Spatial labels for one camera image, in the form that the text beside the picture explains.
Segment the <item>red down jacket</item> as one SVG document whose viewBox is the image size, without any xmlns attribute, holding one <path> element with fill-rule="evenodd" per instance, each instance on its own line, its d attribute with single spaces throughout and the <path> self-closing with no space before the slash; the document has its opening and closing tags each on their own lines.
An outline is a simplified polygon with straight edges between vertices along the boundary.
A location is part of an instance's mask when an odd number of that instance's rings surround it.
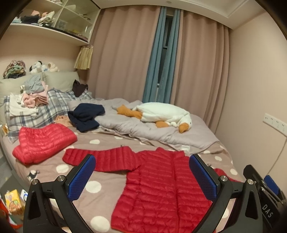
<svg viewBox="0 0 287 233">
<path fill-rule="evenodd" d="M 18 135 L 19 145 L 13 156 L 24 165 L 38 164 L 56 155 L 77 141 L 77 135 L 68 127 L 54 123 L 43 128 L 23 127 Z"/>
<path fill-rule="evenodd" d="M 126 171 L 126 185 L 111 216 L 121 232 L 192 232 L 211 207 L 181 151 L 66 150 L 63 161 L 78 166 L 86 155 L 98 172 Z"/>
</svg>

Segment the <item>pile of pink white clothes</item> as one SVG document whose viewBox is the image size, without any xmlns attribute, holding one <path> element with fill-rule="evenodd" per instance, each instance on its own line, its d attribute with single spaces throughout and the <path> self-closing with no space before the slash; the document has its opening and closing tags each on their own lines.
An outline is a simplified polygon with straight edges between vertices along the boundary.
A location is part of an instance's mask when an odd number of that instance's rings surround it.
<svg viewBox="0 0 287 233">
<path fill-rule="evenodd" d="M 48 85 L 40 75 L 30 77 L 20 86 L 19 94 L 9 96 L 9 117 L 36 117 L 38 106 L 48 104 Z"/>
</svg>

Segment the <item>yellow snack box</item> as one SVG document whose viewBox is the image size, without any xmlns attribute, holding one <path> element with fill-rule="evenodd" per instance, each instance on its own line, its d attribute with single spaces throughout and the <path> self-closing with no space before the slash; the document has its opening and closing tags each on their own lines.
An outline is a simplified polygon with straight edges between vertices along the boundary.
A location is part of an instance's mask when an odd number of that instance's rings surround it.
<svg viewBox="0 0 287 233">
<path fill-rule="evenodd" d="M 12 215 L 23 215 L 24 209 L 18 191 L 7 191 L 5 196 L 6 207 Z"/>
</svg>

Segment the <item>white power strip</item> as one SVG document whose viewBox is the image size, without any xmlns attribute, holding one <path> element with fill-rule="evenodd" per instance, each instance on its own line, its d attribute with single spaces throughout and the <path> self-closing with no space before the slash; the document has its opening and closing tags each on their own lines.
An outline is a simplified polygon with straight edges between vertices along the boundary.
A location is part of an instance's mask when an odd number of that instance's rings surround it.
<svg viewBox="0 0 287 233">
<path fill-rule="evenodd" d="M 274 128 L 284 136 L 287 136 L 287 124 L 285 122 L 267 113 L 264 114 L 263 122 Z"/>
</svg>

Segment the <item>folded red down jacket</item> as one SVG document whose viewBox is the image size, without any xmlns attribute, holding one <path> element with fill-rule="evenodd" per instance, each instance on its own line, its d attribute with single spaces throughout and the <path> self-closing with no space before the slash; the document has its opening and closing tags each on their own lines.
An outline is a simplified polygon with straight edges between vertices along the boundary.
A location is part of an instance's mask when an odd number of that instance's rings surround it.
<svg viewBox="0 0 287 233">
<path fill-rule="evenodd" d="M 43 128 L 23 127 L 18 135 L 19 145 L 13 156 L 24 165 L 38 164 L 56 155 L 77 141 L 77 135 L 68 127 L 54 123 Z"/>
</svg>

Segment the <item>navy blue garment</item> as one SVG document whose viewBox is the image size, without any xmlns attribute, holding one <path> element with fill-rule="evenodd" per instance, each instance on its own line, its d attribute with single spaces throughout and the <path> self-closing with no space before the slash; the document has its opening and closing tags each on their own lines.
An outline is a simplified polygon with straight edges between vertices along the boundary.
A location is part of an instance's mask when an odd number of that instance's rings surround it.
<svg viewBox="0 0 287 233">
<path fill-rule="evenodd" d="M 81 103 L 73 111 L 68 111 L 68 117 L 80 132 L 97 129 L 100 124 L 95 117 L 105 114 L 104 106 L 92 103 Z"/>
</svg>

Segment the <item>grey duvet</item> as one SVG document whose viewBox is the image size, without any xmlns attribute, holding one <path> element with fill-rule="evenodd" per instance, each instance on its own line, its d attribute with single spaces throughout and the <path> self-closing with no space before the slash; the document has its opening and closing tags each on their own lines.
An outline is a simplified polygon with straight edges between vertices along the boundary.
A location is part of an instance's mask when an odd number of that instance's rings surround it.
<svg viewBox="0 0 287 233">
<path fill-rule="evenodd" d="M 143 140 L 159 141 L 177 149 L 184 147 L 197 149 L 198 151 L 205 150 L 218 141 L 204 121 L 196 115 L 191 115 L 191 129 L 181 134 L 177 128 L 172 126 L 157 128 L 154 123 L 143 123 L 137 118 L 117 114 L 117 107 L 129 104 L 124 99 L 73 100 L 68 102 L 68 108 L 70 111 L 73 111 L 81 103 L 102 105 L 105 109 L 105 114 L 97 116 L 95 120 L 106 130 L 113 130 L 121 135 L 127 134 Z"/>
</svg>

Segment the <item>plaid blanket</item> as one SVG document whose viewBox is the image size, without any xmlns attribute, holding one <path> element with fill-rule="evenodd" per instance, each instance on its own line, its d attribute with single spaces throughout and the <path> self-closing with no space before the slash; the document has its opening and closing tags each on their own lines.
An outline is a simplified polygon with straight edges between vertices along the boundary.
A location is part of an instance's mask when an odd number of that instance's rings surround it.
<svg viewBox="0 0 287 233">
<path fill-rule="evenodd" d="M 18 140 L 21 127 L 42 128 L 54 122 L 57 116 L 64 116 L 69 111 L 68 103 L 73 100 L 90 100 L 92 93 L 85 90 L 79 97 L 70 92 L 52 88 L 48 91 L 48 104 L 38 106 L 36 116 L 12 116 L 9 107 L 12 104 L 9 96 L 4 97 L 4 114 L 8 126 L 8 140 L 11 144 Z"/>
</svg>

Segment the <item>dark brown garment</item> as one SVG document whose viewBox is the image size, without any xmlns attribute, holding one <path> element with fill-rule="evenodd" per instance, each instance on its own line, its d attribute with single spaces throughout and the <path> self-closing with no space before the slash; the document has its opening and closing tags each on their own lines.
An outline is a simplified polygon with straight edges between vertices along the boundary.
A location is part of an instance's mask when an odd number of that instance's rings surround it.
<svg viewBox="0 0 287 233">
<path fill-rule="evenodd" d="M 76 97 L 80 97 L 85 90 L 88 90 L 87 84 L 81 84 L 79 81 L 74 80 L 72 85 L 72 91 Z"/>
</svg>

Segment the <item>beige pillow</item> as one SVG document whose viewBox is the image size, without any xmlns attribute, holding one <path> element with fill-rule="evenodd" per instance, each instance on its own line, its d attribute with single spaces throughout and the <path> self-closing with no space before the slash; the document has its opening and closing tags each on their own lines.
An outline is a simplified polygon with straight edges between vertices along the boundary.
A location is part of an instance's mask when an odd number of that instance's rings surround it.
<svg viewBox="0 0 287 233">
<path fill-rule="evenodd" d="M 1 106 L 4 103 L 4 97 L 10 93 L 19 94 L 20 86 L 33 76 L 39 75 L 48 85 L 49 90 L 56 88 L 62 92 L 72 91 L 73 82 L 80 81 L 77 72 L 43 72 L 39 74 L 25 75 L 16 79 L 1 79 Z"/>
</svg>

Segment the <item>white goose plush toy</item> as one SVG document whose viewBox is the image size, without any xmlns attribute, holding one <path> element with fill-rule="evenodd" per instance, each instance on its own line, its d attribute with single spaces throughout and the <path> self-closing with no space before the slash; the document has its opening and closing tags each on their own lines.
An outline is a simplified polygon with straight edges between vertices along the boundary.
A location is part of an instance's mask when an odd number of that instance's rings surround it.
<svg viewBox="0 0 287 233">
<path fill-rule="evenodd" d="M 190 113 L 168 103 L 147 102 L 129 108 L 122 105 L 117 108 L 117 113 L 127 117 L 135 117 L 142 122 L 155 123 L 158 128 L 175 127 L 179 133 L 184 133 L 191 129 L 192 119 Z"/>
</svg>

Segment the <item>plush toys on headboard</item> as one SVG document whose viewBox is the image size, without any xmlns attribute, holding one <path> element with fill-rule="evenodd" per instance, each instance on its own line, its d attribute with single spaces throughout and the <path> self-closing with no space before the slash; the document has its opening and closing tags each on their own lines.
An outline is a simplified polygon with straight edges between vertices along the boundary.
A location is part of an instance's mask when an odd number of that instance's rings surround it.
<svg viewBox="0 0 287 233">
<path fill-rule="evenodd" d="M 41 72 L 59 72 L 59 68 L 54 63 L 43 64 L 42 61 L 35 62 L 29 68 L 31 74 L 41 73 Z"/>
</svg>

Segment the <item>pleated beige lamp shade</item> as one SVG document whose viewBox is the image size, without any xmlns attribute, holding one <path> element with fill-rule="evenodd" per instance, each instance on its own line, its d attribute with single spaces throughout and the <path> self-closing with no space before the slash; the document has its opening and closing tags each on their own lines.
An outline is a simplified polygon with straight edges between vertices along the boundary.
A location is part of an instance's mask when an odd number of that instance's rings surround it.
<svg viewBox="0 0 287 233">
<path fill-rule="evenodd" d="M 75 61 L 74 68 L 78 70 L 90 69 L 92 54 L 93 46 L 82 46 Z"/>
</svg>

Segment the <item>colourful crochet bag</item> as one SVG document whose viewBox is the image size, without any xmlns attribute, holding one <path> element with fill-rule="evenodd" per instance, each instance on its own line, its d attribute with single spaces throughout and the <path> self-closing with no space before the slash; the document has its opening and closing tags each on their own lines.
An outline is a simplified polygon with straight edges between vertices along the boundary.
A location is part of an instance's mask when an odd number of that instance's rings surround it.
<svg viewBox="0 0 287 233">
<path fill-rule="evenodd" d="M 3 78 L 4 79 L 16 79 L 26 75 L 26 65 L 21 60 L 12 60 L 6 67 Z"/>
</svg>

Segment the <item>blue curtain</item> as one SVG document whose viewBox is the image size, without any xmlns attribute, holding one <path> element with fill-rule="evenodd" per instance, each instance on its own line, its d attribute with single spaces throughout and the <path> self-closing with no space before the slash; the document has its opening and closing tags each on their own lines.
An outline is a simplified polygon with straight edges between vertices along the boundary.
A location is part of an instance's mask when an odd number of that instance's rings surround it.
<svg viewBox="0 0 287 233">
<path fill-rule="evenodd" d="M 169 103 L 175 73 L 180 10 L 167 15 L 162 7 L 151 51 L 144 87 L 143 102 Z"/>
</svg>

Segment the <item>pink curtain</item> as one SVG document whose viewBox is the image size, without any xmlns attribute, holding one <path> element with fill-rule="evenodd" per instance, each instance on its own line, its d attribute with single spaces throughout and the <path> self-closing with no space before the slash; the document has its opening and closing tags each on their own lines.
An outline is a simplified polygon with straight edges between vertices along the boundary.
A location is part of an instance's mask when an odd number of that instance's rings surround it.
<svg viewBox="0 0 287 233">
<path fill-rule="evenodd" d="M 104 99 L 143 101 L 160 6 L 134 5 L 101 11 L 93 32 L 94 52 L 86 82 Z M 229 72 L 229 29 L 180 10 L 180 29 L 170 104 L 217 129 Z"/>
</svg>

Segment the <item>white wall shelf unit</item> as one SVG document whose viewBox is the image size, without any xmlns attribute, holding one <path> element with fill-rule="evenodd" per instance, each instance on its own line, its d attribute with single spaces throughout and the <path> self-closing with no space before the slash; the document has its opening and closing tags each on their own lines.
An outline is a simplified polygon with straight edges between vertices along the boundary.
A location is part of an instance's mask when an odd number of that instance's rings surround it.
<svg viewBox="0 0 287 233">
<path fill-rule="evenodd" d="M 30 1 L 7 32 L 85 46 L 90 42 L 100 11 L 95 1 Z"/>
</svg>

